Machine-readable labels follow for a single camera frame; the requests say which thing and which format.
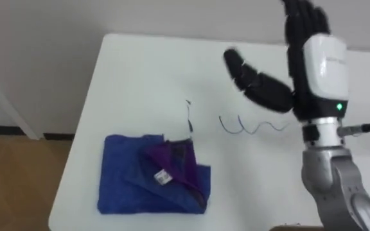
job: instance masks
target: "tag on cloth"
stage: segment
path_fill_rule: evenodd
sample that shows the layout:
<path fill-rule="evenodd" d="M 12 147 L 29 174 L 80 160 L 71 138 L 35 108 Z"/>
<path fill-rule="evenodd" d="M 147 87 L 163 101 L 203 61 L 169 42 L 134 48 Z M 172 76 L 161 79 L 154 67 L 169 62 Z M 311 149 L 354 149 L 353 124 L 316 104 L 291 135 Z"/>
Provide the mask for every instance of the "tag on cloth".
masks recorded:
<path fill-rule="evenodd" d="M 160 185 L 165 185 L 172 180 L 172 176 L 163 169 L 157 172 L 157 174 L 154 175 L 154 178 L 158 181 Z"/>

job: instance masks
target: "robotic hand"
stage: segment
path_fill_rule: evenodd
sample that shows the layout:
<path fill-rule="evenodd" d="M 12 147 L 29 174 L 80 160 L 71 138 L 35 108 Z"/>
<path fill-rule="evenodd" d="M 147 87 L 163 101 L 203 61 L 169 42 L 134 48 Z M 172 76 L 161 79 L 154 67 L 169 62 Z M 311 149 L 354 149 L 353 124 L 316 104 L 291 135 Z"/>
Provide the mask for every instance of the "robotic hand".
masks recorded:
<path fill-rule="evenodd" d="M 283 0 L 288 69 L 294 91 L 249 66 L 234 49 L 224 53 L 235 85 L 275 112 L 293 108 L 303 125 L 302 180 L 328 231 L 370 230 L 370 197 L 345 148 L 341 120 L 348 104 L 346 44 L 330 34 L 324 11 L 307 0 Z"/>

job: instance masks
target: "robot finger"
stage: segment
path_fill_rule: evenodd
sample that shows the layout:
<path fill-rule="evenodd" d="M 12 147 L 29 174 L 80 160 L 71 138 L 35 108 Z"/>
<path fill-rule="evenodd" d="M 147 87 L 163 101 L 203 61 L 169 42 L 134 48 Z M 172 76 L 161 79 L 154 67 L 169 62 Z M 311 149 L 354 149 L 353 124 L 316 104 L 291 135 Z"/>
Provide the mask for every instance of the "robot finger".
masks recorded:
<path fill-rule="evenodd" d="M 298 15 L 297 0 L 282 0 L 282 4 L 285 7 L 286 16 Z"/>
<path fill-rule="evenodd" d="M 257 70 L 246 64 L 235 49 L 225 51 L 224 60 L 231 78 L 240 90 L 260 85 Z"/>
<path fill-rule="evenodd" d="M 299 18 L 303 24 L 302 39 L 307 40 L 313 35 L 315 29 L 312 25 L 313 5 L 307 0 L 299 0 L 297 6 Z"/>
<path fill-rule="evenodd" d="M 315 20 L 319 27 L 319 32 L 330 34 L 331 30 L 329 28 L 328 18 L 324 10 L 320 7 L 315 8 L 314 10 Z"/>
<path fill-rule="evenodd" d="M 279 113 L 286 113 L 292 109 L 290 87 L 265 73 L 259 73 L 256 78 L 259 79 L 260 85 L 251 85 L 243 93 L 248 99 Z"/>

